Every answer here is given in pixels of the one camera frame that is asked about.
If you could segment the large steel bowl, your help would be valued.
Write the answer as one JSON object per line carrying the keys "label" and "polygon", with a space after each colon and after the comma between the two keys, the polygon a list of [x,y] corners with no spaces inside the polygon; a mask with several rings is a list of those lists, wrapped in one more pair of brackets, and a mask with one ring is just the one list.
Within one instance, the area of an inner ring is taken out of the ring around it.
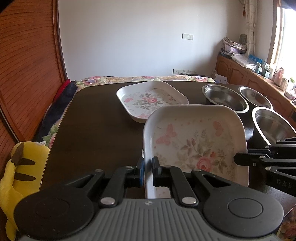
{"label": "large steel bowl", "polygon": [[295,137],[295,129],[273,109],[256,107],[252,110],[253,142],[257,147],[276,144],[277,140]]}

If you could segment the floral plate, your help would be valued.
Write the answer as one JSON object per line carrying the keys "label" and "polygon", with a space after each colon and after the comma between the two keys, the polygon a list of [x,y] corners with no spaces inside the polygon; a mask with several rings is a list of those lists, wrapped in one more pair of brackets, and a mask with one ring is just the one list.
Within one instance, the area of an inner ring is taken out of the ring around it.
{"label": "floral plate", "polygon": [[147,81],[120,88],[116,96],[129,116],[145,123],[149,116],[164,106],[188,104],[181,92],[163,81]]}
{"label": "floral plate", "polygon": [[147,198],[170,197],[166,187],[153,184],[153,157],[160,165],[176,166],[185,173],[201,169],[243,186],[249,184],[248,167],[233,161],[236,153],[247,151],[244,126],[226,106],[171,105],[156,110],[144,125],[143,148]]}

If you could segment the small steel bowl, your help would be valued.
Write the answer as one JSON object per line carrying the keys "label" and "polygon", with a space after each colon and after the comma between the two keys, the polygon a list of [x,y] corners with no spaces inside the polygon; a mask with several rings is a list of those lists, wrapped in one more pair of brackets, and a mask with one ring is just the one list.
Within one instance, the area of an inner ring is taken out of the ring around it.
{"label": "small steel bowl", "polygon": [[239,87],[240,94],[256,107],[273,109],[271,102],[260,92],[246,86]]}

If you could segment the medium steel bowl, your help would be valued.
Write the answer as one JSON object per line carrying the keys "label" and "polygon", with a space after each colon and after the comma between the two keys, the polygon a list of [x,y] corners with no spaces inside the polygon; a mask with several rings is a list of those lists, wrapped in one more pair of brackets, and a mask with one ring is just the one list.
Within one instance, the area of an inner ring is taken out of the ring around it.
{"label": "medium steel bowl", "polygon": [[236,91],[217,84],[207,84],[202,87],[202,93],[206,99],[215,105],[229,107],[236,113],[247,113],[249,105]]}

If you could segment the bottles on sideboard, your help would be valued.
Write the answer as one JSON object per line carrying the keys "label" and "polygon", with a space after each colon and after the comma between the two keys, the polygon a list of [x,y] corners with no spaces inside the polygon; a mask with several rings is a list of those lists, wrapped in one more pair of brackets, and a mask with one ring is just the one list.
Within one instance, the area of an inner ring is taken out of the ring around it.
{"label": "bottles on sideboard", "polygon": [[254,66],[250,68],[251,73],[247,75],[246,86],[261,94],[274,90],[289,100],[295,100],[295,79],[285,76],[283,68],[275,70],[272,65],[253,55],[248,56],[248,61]]}

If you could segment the wooden sideboard cabinet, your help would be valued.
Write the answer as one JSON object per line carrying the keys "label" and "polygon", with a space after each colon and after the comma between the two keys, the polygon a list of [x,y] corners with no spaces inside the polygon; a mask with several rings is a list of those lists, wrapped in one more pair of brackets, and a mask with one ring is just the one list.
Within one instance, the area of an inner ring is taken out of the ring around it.
{"label": "wooden sideboard cabinet", "polygon": [[273,105],[273,109],[283,116],[293,127],[295,127],[295,103],[284,95],[284,91],[251,70],[240,66],[235,61],[217,56],[216,68],[218,75],[227,77],[229,84],[250,87],[264,95]]}

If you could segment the red and navy clothes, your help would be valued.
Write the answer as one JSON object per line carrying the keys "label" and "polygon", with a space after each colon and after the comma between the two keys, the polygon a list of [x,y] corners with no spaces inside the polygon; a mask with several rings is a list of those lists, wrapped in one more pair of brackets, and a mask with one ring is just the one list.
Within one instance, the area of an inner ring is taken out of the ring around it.
{"label": "red and navy clothes", "polygon": [[52,104],[45,113],[45,116],[38,127],[33,138],[34,141],[43,141],[43,137],[47,136],[51,127],[60,119],[64,110],[72,100],[77,90],[76,81],[67,79],[58,89]]}

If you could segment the floral bedspread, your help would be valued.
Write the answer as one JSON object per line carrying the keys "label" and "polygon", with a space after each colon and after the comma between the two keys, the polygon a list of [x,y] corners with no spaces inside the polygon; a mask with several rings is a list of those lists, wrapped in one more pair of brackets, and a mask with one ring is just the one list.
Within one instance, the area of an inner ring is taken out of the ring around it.
{"label": "floral bedspread", "polygon": [[[75,94],[86,87],[97,86],[97,85],[106,85],[106,84],[115,84],[115,83],[125,83],[125,82],[142,82],[142,81],[192,81],[192,82],[210,82],[214,83],[215,80],[204,75],[172,75],[172,76],[140,76],[140,77],[115,77],[115,76],[93,76],[87,77],[81,80],[76,81],[77,90]],[[65,111],[58,121],[51,127],[47,136],[43,137],[43,141],[48,148],[51,148],[53,141],[55,140],[56,133],[60,122],[65,114]]]}

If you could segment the yellow plush toy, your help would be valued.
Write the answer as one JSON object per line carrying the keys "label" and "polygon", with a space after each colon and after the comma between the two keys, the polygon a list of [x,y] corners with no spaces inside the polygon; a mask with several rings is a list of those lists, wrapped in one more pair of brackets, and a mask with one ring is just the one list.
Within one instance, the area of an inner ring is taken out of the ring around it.
{"label": "yellow plush toy", "polygon": [[14,220],[16,205],[40,190],[50,149],[45,142],[20,142],[11,151],[1,179],[1,209],[7,217],[6,236],[16,239]]}

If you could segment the stack of boxes and papers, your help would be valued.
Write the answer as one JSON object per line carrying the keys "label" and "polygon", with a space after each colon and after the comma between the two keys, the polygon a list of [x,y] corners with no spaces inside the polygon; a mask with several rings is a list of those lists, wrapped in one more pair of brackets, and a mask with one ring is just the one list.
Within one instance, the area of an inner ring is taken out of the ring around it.
{"label": "stack of boxes and papers", "polygon": [[225,37],[222,39],[222,48],[219,52],[220,55],[226,58],[232,58],[237,54],[245,54],[247,51],[246,45],[241,45],[232,41],[230,38]]}

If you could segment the wooden louvered wardrobe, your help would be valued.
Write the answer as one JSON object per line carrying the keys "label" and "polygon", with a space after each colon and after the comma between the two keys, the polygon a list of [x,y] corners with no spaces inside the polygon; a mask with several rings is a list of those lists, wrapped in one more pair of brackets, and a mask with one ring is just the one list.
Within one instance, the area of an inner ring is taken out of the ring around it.
{"label": "wooden louvered wardrobe", "polygon": [[1,1],[1,167],[35,136],[67,75],[57,1]]}

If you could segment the patterned curtain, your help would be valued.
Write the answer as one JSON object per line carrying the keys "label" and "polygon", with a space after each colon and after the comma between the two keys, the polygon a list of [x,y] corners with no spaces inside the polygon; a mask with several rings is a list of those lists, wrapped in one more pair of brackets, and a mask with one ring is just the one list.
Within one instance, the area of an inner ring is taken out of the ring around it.
{"label": "patterned curtain", "polygon": [[243,5],[243,16],[246,17],[246,36],[247,36],[247,50],[246,55],[255,54],[255,27],[257,21],[257,0],[244,0],[240,1]]}

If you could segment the wall power outlet strip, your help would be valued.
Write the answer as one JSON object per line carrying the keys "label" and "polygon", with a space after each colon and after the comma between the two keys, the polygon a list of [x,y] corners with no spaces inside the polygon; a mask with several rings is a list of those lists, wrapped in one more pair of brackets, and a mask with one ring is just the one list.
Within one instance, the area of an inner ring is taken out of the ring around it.
{"label": "wall power outlet strip", "polygon": [[173,74],[175,75],[197,75],[195,71],[191,70],[182,70],[182,69],[173,69]]}

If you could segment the wall light switch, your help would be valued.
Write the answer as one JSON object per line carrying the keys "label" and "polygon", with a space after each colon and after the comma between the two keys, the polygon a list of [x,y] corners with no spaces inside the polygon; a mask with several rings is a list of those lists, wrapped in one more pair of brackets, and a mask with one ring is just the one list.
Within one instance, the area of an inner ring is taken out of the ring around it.
{"label": "wall light switch", "polygon": [[193,35],[183,33],[182,34],[182,39],[184,39],[184,40],[193,40]]}

